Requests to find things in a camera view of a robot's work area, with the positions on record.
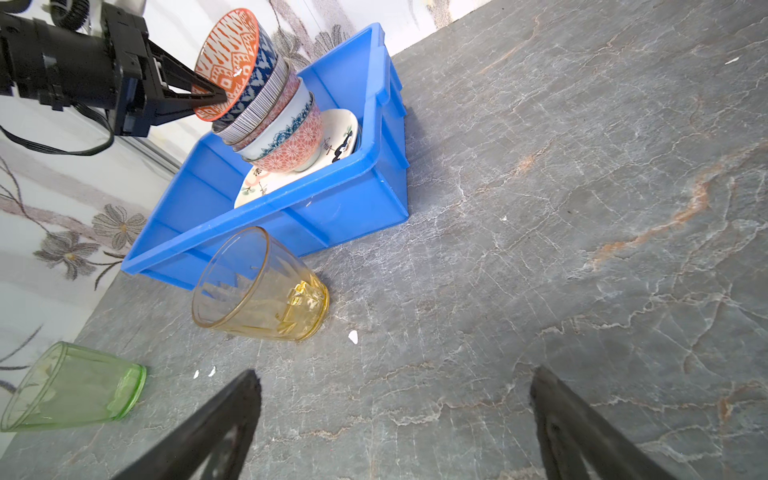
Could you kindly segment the cream floral plate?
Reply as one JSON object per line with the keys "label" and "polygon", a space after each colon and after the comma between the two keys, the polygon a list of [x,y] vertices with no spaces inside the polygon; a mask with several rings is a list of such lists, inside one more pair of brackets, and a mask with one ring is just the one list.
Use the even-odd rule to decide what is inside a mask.
{"label": "cream floral plate", "polygon": [[314,162],[302,171],[284,173],[268,172],[253,166],[245,176],[234,200],[235,208],[283,189],[311,173],[347,158],[355,151],[361,140],[361,127],[357,117],[350,110],[326,110],[320,114],[320,118],[323,122],[324,137],[315,151]]}

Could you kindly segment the blue floral bowl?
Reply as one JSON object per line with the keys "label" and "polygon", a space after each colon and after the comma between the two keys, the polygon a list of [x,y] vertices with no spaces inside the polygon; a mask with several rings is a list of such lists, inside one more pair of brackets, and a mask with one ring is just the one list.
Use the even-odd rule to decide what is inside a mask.
{"label": "blue floral bowl", "polygon": [[313,95],[299,80],[299,86],[280,114],[252,140],[247,140],[235,152],[246,161],[258,161],[273,153],[302,125],[313,106]]}

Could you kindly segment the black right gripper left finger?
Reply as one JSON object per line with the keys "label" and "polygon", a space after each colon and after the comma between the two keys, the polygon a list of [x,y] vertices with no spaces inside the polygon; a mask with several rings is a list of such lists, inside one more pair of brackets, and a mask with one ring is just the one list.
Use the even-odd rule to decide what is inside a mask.
{"label": "black right gripper left finger", "polygon": [[247,369],[117,479],[237,479],[261,414],[262,390]]}

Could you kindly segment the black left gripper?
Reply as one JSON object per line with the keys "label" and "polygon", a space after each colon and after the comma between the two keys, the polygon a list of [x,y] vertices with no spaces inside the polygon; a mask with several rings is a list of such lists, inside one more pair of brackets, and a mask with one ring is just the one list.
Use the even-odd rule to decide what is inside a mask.
{"label": "black left gripper", "polygon": [[227,101],[222,87],[150,41],[143,17],[106,3],[100,20],[102,33],[87,35],[3,2],[1,94],[57,111],[102,109],[115,134],[133,137]]}

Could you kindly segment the orange patterned bowl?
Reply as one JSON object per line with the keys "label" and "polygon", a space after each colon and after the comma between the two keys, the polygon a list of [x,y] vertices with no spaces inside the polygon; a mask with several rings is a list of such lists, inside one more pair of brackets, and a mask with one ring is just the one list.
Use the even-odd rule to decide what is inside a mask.
{"label": "orange patterned bowl", "polygon": [[216,23],[201,47],[195,72],[221,87],[226,99],[196,108],[200,120],[218,120],[240,99],[254,71],[259,44],[258,20],[248,9],[234,9]]}

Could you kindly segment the amber glass cup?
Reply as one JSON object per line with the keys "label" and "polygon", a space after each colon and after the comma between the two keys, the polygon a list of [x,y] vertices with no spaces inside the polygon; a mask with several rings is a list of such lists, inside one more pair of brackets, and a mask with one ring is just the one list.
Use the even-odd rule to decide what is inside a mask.
{"label": "amber glass cup", "polygon": [[322,326],[328,288],[265,229],[238,232],[216,252],[194,288],[200,327],[262,340],[303,341]]}

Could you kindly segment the red bowl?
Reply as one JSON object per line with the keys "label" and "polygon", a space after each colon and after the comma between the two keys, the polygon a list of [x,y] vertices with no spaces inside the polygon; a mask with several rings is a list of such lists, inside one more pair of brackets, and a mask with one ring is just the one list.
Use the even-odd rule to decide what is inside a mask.
{"label": "red bowl", "polygon": [[259,30],[260,44],[253,73],[234,106],[212,124],[227,145],[245,139],[266,119],[287,83],[290,67],[280,57],[269,35]]}

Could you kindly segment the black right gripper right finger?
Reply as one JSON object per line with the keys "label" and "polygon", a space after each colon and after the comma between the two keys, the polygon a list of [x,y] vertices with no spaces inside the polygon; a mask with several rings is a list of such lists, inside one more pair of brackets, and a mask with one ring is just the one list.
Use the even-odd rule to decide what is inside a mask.
{"label": "black right gripper right finger", "polygon": [[544,366],[535,369],[530,404],[548,479],[670,479],[645,455]]}

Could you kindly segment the green glass cup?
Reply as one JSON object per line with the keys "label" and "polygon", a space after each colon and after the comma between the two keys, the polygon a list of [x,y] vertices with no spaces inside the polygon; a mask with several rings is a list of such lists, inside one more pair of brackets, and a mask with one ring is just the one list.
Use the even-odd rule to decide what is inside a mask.
{"label": "green glass cup", "polygon": [[28,370],[1,416],[3,432],[55,430],[123,419],[136,405],[147,368],[68,342]]}

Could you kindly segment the blue plastic bin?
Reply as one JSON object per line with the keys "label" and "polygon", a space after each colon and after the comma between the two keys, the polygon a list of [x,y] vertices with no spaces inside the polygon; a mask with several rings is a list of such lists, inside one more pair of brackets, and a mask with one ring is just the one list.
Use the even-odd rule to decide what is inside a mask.
{"label": "blue plastic bin", "polygon": [[149,216],[123,272],[192,290],[218,249],[248,227],[264,228],[301,257],[408,219],[407,112],[381,24],[362,29],[299,75],[321,109],[356,115],[359,148],[236,207],[250,167],[219,137],[205,134]]}

